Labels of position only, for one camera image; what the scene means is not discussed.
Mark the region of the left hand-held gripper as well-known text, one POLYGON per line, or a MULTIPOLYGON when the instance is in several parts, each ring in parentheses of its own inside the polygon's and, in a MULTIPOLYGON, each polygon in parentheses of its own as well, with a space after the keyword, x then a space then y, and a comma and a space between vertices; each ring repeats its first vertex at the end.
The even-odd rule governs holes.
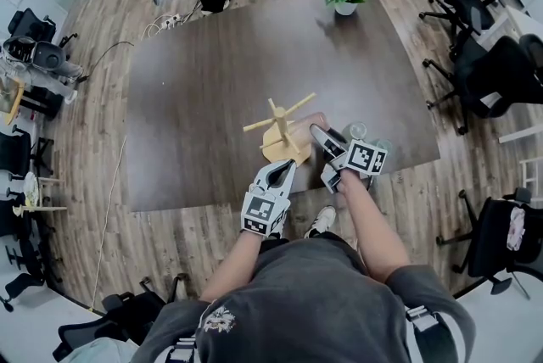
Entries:
POLYGON ((289 159, 286 162, 270 163, 258 171, 244 196, 242 231, 267 237, 284 222, 296 170, 296 161, 289 159))

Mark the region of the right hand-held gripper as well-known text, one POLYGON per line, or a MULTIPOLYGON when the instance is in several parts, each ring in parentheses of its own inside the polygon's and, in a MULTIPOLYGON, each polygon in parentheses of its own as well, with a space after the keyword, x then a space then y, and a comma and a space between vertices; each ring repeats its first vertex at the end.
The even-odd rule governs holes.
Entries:
POLYGON ((383 170, 388 151, 361 140, 352 140, 349 145, 345 137, 334 128, 327 131, 318 124, 311 124, 310 133, 315 142, 327 155, 321 179, 330 193, 338 191, 340 172, 353 170, 363 176, 378 176, 383 170))

